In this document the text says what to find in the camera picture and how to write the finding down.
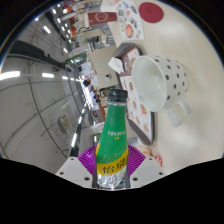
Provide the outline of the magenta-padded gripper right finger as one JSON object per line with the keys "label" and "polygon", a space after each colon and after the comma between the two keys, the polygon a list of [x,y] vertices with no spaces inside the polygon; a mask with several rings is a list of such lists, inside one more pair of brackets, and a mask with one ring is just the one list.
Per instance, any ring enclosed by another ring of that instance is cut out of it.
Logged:
{"label": "magenta-padded gripper right finger", "polygon": [[129,145],[126,166],[126,187],[140,188],[166,176],[165,171],[153,157],[144,156]]}

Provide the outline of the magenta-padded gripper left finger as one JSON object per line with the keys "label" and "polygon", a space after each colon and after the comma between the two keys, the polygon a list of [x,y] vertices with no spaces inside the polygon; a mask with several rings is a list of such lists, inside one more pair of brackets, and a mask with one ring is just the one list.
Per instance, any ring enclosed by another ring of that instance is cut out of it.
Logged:
{"label": "magenta-padded gripper left finger", "polygon": [[96,146],[84,150],[79,156],[70,156],[56,175],[84,188],[97,188]]}

